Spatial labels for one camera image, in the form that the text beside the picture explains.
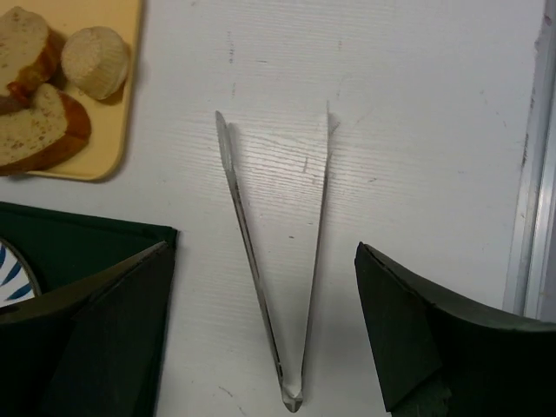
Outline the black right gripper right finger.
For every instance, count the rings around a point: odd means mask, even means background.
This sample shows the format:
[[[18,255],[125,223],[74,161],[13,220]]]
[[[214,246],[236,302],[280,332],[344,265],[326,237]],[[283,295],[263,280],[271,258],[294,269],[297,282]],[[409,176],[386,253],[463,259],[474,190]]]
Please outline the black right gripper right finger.
[[[552,416],[555,326],[491,308],[360,244],[361,307],[392,416]]]

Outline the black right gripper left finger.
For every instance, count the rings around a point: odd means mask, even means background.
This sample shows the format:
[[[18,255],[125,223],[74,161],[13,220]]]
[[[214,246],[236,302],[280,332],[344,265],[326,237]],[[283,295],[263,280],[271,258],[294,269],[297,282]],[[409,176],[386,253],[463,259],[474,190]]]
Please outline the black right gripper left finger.
[[[3,416],[151,416],[175,266],[167,243],[1,310]]]

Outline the metal tongs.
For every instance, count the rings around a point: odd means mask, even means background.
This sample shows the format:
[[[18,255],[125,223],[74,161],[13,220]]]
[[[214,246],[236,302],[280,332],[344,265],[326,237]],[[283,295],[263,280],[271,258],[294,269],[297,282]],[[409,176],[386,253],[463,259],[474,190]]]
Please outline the metal tongs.
[[[238,221],[256,300],[285,408],[306,401],[306,366],[328,198],[332,139],[326,112],[301,138],[247,137],[215,112],[222,168]]]

